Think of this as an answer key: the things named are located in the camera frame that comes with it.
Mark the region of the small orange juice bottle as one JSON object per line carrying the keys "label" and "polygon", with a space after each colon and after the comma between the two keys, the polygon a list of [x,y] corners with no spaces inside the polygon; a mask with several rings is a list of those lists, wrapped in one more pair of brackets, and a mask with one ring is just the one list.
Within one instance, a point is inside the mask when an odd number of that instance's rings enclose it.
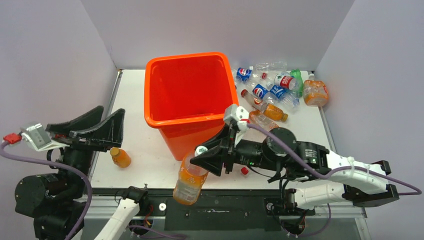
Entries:
{"label": "small orange juice bottle", "polygon": [[120,168],[127,168],[132,162],[127,152],[121,148],[112,147],[109,150],[109,154],[112,158],[113,163]]}

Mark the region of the large orange juice bottle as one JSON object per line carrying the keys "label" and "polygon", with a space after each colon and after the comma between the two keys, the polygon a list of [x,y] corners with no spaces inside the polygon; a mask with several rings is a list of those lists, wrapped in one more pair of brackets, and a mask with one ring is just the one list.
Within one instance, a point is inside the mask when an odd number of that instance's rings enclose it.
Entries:
{"label": "large orange juice bottle", "polygon": [[207,150],[208,148],[205,146],[198,146],[183,158],[178,172],[178,180],[173,190],[173,198],[178,203],[190,206],[198,200],[209,172],[197,165],[191,164],[190,160]]}

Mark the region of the orange label bottle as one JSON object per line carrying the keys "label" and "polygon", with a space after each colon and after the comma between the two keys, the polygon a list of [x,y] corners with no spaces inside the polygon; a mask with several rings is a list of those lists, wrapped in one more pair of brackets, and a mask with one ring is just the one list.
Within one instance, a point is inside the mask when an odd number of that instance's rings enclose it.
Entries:
{"label": "orange label bottle", "polygon": [[265,116],[259,110],[254,110],[249,113],[249,121],[268,132],[279,127],[273,120]]}

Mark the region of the red cap tea bottle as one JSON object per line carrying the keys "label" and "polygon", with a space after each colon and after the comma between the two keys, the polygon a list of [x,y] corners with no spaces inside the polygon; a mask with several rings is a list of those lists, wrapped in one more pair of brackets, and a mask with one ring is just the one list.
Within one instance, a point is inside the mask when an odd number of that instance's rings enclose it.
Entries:
{"label": "red cap tea bottle", "polygon": [[264,112],[267,109],[268,104],[264,102],[262,99],[256,97],[248,90],[243,89],[240,93],[241,97],[244,98],[252,107],[259,110],[260,112]]}

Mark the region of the orange drink bottle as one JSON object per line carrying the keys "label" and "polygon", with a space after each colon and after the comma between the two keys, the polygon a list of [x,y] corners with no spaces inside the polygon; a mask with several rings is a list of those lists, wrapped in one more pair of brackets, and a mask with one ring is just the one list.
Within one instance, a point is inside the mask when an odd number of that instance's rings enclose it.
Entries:
{"label": "orange drink bottle", "polygon": [[287,113],[284,113],[283,110],[271,103],[265,105],[262,113],[271,120],[280,122],[286,122],[289,117]]}

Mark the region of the pepsi bottle front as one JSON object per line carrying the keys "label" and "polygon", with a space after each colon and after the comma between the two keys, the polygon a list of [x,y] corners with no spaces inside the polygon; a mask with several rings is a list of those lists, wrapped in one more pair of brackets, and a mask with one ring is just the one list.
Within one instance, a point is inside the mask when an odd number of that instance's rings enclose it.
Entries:
{"label": "pepsi bottle front", "polygon": [[246,89],[260,100],[273,105],[277,103],[277,100],[260,81],[248,79],[245,85]]}

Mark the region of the red label water bottle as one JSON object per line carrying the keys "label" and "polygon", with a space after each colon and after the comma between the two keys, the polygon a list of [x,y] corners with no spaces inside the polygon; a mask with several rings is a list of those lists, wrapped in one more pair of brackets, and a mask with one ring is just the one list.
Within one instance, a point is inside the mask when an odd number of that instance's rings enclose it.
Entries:
{"label": "red label water bottle", "polygon": [[290,91],[298,91],[301,87],[298,80],[286,71],[268,71],[262,74],[262,79],[268,87],[270,85],[276,85]]}

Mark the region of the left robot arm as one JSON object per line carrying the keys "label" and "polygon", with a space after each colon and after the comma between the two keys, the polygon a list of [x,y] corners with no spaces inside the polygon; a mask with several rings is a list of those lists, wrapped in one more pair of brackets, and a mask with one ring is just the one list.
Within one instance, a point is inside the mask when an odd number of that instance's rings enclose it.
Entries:
{"label": "left robot arm", "polygon": [[87,177],[96,152],[122,145],[125,110],[103,118],[99,105],[63,123],[43,127],[32,122],[22,127],[22,139],[34,150],[46,152],[45,162],[53,173],[24,177],[15,188],[15,211],[33,219],[39,240],[71,239],[84,226],[89,194]]}

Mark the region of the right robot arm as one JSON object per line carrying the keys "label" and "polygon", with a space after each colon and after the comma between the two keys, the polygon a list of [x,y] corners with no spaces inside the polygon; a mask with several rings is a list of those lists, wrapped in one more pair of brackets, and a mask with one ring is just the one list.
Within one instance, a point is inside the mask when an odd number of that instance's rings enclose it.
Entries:
{"label": "right robot arm", "polygon": [[270,214],[296,216],[319,205],[340,202],[374,208],[400,198],[397,188],[388,182],[391,168],[385,160],[362,163],[317,143],[299,141],[283,127],[266,131],[262,142],[240,139],[240,134],[236,127],[225,126],[198,146],[190,163],[215,176],[243,165],[273,171],[269,183],[323,181],[307,188],[281,186],[279,200],[267,205]]}

